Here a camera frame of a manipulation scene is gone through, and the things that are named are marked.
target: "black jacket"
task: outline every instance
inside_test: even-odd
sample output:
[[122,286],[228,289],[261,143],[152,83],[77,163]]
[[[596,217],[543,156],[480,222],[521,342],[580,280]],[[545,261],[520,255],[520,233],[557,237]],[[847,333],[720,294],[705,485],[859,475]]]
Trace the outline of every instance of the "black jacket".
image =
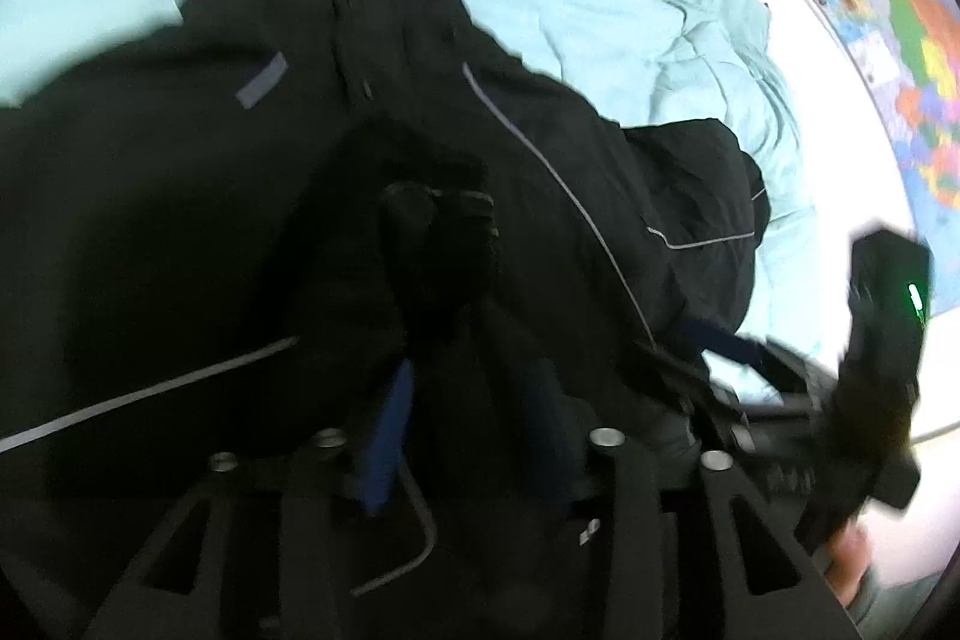
[[[373,204],[397,180],[491,194],[498,305],[605,425],[688,451],[685,423],[627,390],[620,351],[671,340],[685,314],[743,319],[768,212],[726,127],[623,130],[528,73],[461,0],[182,13],[0,110],[0,437],[299,342],[0,453],[5,500],[67,498],[42,523],[3,506],[8,574],[32,555],[13,538],[42,537],[46,576],[82,622],[198,453],[291,447],[382,384],[405,337]],[[93,518],[70,504],[116,494]]]

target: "bed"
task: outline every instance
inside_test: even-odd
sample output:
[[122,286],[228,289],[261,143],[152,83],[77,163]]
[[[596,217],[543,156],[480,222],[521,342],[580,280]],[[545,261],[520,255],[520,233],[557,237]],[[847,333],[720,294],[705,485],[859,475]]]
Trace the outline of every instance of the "bed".
[[[69,63],[165,23],[178,0],[0,0],[0,103],[23,100]],[[532,71],[581,92],[625,127],[718,118],[760,165],[772,221],[741,329],[819,357],[816,217],[797,121],[767,55],[757,0],[464,0],[472,17]],[[773,391],[751,370],[713,363],[746,399]]]

